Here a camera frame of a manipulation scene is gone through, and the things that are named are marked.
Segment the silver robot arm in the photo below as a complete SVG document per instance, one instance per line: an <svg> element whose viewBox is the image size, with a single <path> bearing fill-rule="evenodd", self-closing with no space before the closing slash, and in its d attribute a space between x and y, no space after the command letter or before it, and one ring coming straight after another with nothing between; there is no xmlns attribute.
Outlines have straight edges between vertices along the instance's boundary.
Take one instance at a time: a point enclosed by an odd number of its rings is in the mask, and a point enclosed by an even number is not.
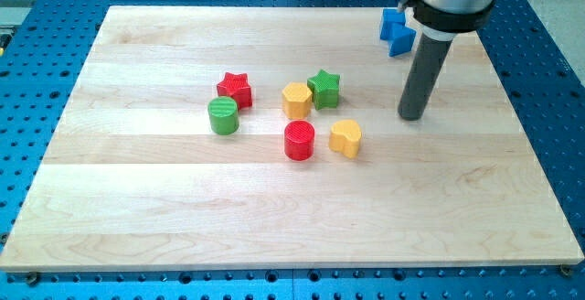
<svg viewBox="0 0 585 300"><path fill-rule="evenodd" d="M426 37L447 42L483 27L494 5L495 0L401 0L398 10L410 7Z"/></svg>

